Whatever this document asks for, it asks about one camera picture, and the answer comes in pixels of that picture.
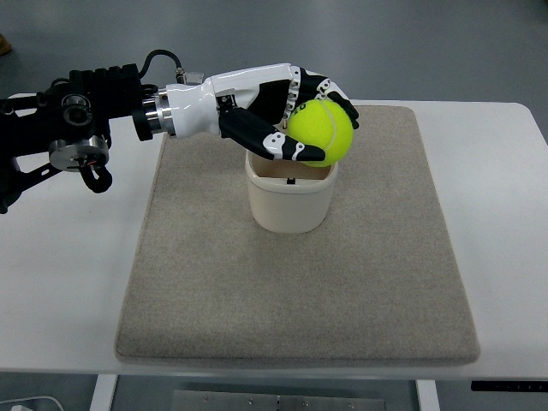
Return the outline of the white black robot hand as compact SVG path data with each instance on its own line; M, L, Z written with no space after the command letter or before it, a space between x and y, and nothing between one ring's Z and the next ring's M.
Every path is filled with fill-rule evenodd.
M198 85L171 84L143 106L153 134L187 138L207 132L269 160L319 163L326 158L323 149L277 129L312 99L338 104L358 128L359 114L335 82L289 63L213 75Z

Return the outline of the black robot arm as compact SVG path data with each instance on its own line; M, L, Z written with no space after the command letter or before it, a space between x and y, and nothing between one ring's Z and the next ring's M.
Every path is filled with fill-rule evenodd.
M62 171L77 172L94 193L109 189L110 120L131 116L141 140L152 138L144 85L134 64L73 70L44 92L1 101L1 212Z

